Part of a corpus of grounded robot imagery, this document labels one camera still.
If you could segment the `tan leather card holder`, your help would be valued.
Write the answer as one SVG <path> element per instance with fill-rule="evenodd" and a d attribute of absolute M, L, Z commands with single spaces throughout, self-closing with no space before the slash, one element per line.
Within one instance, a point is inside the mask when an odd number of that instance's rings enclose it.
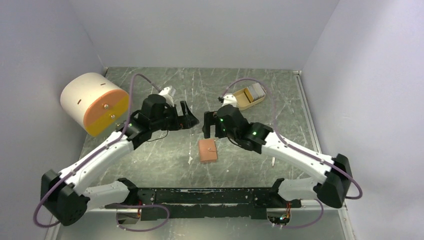
<path fill-rule="evenodd" d="M 212 138 L 199 140 L 198 153 L 200 163 L 215 163 L 218 159 L 216 141 Z"/>

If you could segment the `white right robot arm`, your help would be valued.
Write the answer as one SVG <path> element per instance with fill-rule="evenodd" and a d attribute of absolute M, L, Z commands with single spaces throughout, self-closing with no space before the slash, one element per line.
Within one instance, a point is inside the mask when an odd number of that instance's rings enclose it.
<path fill-rule="evenodd" d="M 349 159 L 342 154 L 335 157 L 305 148 L 260 122 L 248 122 L 237 107 L 230 104 L 203 115 L 203 135 L 227 138 L 246 151 L 283 160 L 305 172 L 305 179 L 283 180 L 270 193 L 270 202 L 282 207 L 288 201 L 318 199 L 323 204 L 339 209 L 344 205 L 353 175 Z"/>

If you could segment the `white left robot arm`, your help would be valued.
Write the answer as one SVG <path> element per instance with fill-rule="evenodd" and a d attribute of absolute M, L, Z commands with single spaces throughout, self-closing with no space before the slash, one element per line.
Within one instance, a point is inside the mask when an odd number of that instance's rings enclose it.
<path fill-rule="evenodd" d="M 141 109 L 129 113 L 109 137 L 88 155 L 60 172 L 49 170 L 41 178 L 39 209 L 44 206 L 63 226 L 76 223 L 86 212 L 101 206 L 132 208 L 140 202 L 139 189 L 126 178 L 90 188 L 111 164 L 136 150 L 156 131 L 187 130 L 199 124 L 186 101 L 180 101 L 182 115 L 164 96 L 150 94 Z"/>

